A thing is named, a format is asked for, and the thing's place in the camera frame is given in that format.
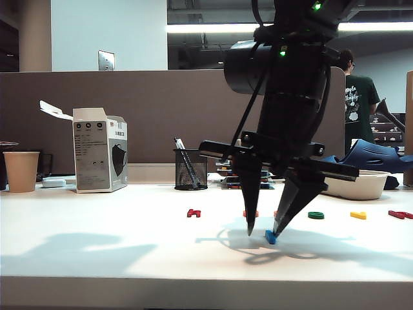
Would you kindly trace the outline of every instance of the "white wall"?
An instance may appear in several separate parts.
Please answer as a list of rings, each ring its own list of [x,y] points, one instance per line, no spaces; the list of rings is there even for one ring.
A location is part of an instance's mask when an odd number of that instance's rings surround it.
[[[98,70],[97,51],[115,70],[167,70],[166,0],[51,0],[52,70]]]
[[[413,70],[413,48],[358,57],[354,74],[370,76],[389,111],[406,111],[406,74]]]

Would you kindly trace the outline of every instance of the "white bowl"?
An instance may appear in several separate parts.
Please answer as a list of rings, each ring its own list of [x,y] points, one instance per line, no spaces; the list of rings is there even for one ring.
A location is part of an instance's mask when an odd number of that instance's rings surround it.
[[[354,182],[325,178],[328,189],[322,193],[351,200],[378,199],[389,175],[385,171],[360,170]]]

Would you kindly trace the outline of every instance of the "mesh pencil holder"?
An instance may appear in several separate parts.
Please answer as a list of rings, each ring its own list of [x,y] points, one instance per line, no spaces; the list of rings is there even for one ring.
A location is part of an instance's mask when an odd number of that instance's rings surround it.
[[[175,189],[198,191],[206,189],[208,161],[199,155],[199,150],[174,150],[175,152]]]

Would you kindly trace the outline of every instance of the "green led light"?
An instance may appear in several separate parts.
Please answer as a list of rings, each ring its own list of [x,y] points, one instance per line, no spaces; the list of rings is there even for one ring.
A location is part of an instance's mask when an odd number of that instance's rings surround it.
[[[314,11],[318,11],[323,5],[320,3],[320,1],[316,1],[316,3],[314,3],[314,5],[312,6],[312,9]]]

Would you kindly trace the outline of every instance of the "red plastic piece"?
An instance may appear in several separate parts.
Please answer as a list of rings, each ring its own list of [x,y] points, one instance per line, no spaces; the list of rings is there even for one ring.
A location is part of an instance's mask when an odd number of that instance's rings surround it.
[[[404,220],[404,218],[412,218],[413,219],[413,214],[408,213],[408,212],[396,212],[396,211],[389,211],[388,215],[394,216],[395,218],[400,218]]]
[[[200,210],[189,209],[188,213],[186,214],[186,217],[190,218],[193,215],[196,215],[197,218],[200,218],[201,217],[201,211]]]

